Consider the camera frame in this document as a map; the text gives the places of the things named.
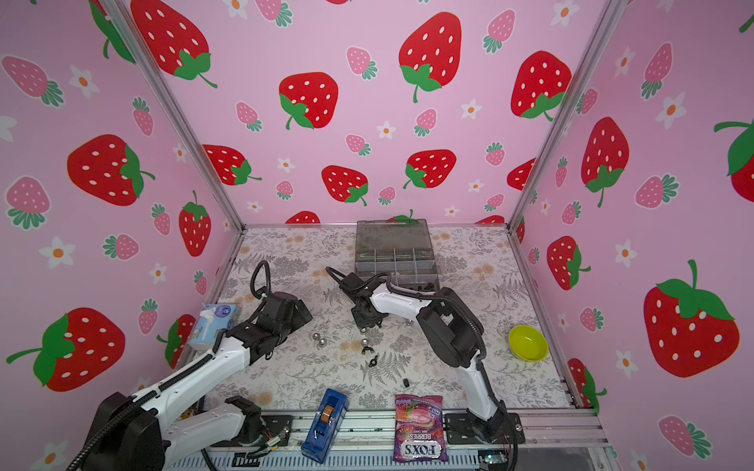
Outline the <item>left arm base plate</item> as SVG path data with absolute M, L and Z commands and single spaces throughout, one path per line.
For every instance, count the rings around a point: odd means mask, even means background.
M 294 417 L 292 415 L 247 416 L 234 441 L 242 447 L 276 447 L 288 443 Z

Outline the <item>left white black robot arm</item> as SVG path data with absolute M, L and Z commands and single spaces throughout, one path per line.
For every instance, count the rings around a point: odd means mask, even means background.
M 265 294 L 251 318 L 221 331 L 208 351 L 179 371 L 131 396 L 108 396 L 70 469 L 162 470 L 211 445 L 267 438 L 260 407 L 242 396 L 189 418 L 182 415 L 227 378 L 270 358 L 311 319 L 301 299 Z

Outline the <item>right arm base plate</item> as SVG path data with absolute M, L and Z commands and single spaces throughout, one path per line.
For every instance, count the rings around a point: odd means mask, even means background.
M 502 434 L 492 441 L 485 441 L 480 427 L 475 426 L 475 416 L 468 412 L 448 413 L 444 416 L 444 431 L 450 445 L 523 445 L 526 442 L 520 416 L 510 414 L 511 419 L 502 423 Z

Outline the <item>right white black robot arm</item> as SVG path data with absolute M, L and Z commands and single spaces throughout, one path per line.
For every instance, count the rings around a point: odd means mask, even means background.
M 506 431 L 516 431 L 507 407 L 493 391 L 483 360 L 487 349 L 484 328 L 451 288 L 418 292 L 392 283 L 379 273 L 367 280 L 331 267 L 328 275 L 353 302 L 351 315 L 361 330 L 379 327 L 390 316 L 416 321 L 432 351 L 457 372 L 467 397 L 467 421 L 483 443 L 493 443 Z

